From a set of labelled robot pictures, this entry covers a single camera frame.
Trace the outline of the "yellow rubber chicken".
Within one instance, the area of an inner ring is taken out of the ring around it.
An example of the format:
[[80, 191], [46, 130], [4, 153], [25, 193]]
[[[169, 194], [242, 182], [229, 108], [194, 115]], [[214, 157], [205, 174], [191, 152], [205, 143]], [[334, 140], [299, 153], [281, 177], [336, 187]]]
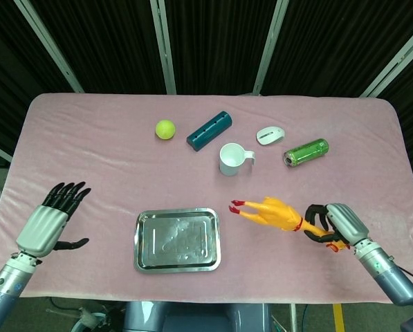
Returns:
[[301, 215], [292, 206], [267, 196], [261, 203], [233, 200], [229, 210], [260, 225], [283, 231], [302, 231], [310, 240], [323, 243], [334, 252], [350, 248], [347, 240], [329, 220], [329, 211], [325, 205], [312, 204], [308, 206], [305, 215]]

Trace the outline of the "white metal frame post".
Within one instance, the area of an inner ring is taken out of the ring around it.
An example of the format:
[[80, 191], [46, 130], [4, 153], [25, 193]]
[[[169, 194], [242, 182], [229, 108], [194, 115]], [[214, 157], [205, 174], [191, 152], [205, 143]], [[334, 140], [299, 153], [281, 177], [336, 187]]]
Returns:
[[20, 11], [34, 34], [45, 48], [46, 52], [57, 66], [60, 73], [64, 76], [69, 86], [75, 93], [85, 93], [73, 69], [67, 62], [62, 51], [59, 49], [53, 36], [45, 26], [42, 18], [37, 13], [30, 0], [13, 0], [17, 9]]
[[169, 28], [167, 23], [167, 12], [165, 0], [149, 0], [154, 30], [158, 44], [160, 63], [163, 70], [166, 93], [176, 95], [176, 80], [174, 76], [174, 66], [172, 61], [172, 49], [169, 38]]
[[277, 0], [275, 9], [273, 12], [273, 17], [271, 19], [270, 27], [266, 37], [266, 42], [264, 45], [264, 50], [260, 59], [259, 68], [257, 71], [257, 76], [255, 78], [255, 83], [251, 95], [260, 95], [261, 89], [264, 85], [264, 80], [268, 72], [270, 61], [272, 59], [279, 33], [282, 29], [283, 20], [286, 16], [286, 11], [288, 9], [289, 0]]
[[413, 35], [360, 94], [360, 98], [377, 98], [413, 61]]

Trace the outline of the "black pleated curtain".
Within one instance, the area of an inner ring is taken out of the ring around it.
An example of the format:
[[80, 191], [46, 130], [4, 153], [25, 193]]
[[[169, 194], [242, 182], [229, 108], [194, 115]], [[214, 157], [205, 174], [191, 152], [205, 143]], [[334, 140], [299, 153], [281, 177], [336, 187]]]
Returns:
[[[151, 0], [25, 0], [87, 93], [163, 94]], [[277, 2], [161, 0], [176, 92], [250, 93]], [[286, 0], [264, 95], [358, 97], [413, 36], [413, 0]], [[70, 93], [15, 0], [0, 0], [0, 149], [29, 104]]]

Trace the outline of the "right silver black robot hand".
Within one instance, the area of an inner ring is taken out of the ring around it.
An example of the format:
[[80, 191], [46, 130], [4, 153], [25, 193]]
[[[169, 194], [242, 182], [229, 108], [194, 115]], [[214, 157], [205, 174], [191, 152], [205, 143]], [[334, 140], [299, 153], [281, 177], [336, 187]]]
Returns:
[[302, 224], [305, 235], [314, 242], [339, 252], [366, 239], [369, 230], [354, 211], [345, 204], [313, 204], [308, 207]]

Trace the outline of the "pink table cloth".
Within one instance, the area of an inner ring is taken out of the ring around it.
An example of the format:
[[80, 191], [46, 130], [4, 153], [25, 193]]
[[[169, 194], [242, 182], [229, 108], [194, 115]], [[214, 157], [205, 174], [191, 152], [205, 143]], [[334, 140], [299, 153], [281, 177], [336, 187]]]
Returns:
[[[200, 151], [186, 138], [221, 111], [232, 126]], [[171, 120], [173, 138], [155, 134]], [[283, 140], [256, 133], [281, 127]], [[284, 152], [325, 139], [329, 151], [289, 167]], [[219, 170], [234, 142], [255, 152], [235, 176]], [[23, 294], [182, 302], [385, 302], [349, 250], [333, 252], [301, 232], [258, 225], [228, 207], [276, 197], [304, 213], [310, 204], [344, 203], [396, 263], [413, 273], [413, 173], [397, 114], [374, 98], [302, 96], [37, 96], [0, 198], [0, 269], [35, 207], [58, 183], [84, 181], [91, 192], [62, 233], [89, 242], [52, 252]], [[220, 218], [221, 263], [206, 273], [149, 275], [133, 263], [134, 228], [145, 210], [212, 208]]]

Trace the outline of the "green drink can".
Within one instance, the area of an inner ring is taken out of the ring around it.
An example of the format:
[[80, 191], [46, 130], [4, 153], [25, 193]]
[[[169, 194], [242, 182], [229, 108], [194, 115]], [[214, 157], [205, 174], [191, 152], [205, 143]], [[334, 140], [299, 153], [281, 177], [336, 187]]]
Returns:
[[289, 167], [297, 167], [302, 163], [314, 160], [329, 151], [328, 142], [319, 138], [284, 152], [284, 162]]

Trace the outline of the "rectangular metal tray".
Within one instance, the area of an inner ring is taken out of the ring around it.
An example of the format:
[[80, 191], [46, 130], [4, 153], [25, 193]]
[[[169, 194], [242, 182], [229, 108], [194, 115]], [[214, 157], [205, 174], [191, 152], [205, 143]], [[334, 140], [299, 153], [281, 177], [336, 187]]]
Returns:
[[221, 263], [219, 216], [211, 208], [148, 210], [136, 219], [134, 266], [145, 274], [197, 273]]

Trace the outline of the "yellow-green tennis ball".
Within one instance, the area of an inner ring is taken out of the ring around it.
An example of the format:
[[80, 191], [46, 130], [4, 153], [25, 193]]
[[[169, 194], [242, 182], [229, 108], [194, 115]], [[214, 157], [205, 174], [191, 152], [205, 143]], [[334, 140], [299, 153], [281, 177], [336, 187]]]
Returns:
[[175, 124], [171, 120], [160, 120], [155, 127], [155, 134], [162, 140], [173, 138], [176, 132]]

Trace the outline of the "white computer mouse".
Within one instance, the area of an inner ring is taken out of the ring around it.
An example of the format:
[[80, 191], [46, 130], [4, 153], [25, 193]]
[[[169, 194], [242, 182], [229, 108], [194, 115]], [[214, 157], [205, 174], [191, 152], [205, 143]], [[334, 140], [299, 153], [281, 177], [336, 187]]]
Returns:
[[256, 133], [256, 140], [260, 145], [271, 145], [283, 140], [285, 131], [281, 127], [265, 127]]

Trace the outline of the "white plastic mug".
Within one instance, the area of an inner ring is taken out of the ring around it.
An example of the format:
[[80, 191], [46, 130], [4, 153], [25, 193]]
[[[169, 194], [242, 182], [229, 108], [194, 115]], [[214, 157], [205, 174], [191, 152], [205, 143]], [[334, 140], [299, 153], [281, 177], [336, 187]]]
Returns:
[[219, 170], [224, 176], [235, 176], [247, 159], [250, 159], [254, 164], [255, 152], [245, 150], [234, 142], [227, 143], [219, 152]]

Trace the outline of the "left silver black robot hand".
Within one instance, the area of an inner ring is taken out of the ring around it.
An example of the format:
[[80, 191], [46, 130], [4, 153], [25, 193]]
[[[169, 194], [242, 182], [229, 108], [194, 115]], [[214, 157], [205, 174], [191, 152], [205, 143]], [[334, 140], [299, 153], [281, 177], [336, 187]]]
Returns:
[[42, 258], [52, 251], [76, 250], [85, 246], [88, 238], [78, 241], [61, 241], [67, 223], [76, 209], [90, 192], [84, 181], [80, 183], [59, 183], [46, 195], [29, 216], [27, 223], [17, 237], [17, 247], [31, 257]]

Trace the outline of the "blue-grey robot torso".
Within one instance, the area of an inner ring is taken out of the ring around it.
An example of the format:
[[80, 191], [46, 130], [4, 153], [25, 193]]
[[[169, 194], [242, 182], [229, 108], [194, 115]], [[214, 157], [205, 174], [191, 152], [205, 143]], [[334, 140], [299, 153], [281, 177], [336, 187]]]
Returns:
[[268, 304], [131, 301], [122, 332], [271, 332]]

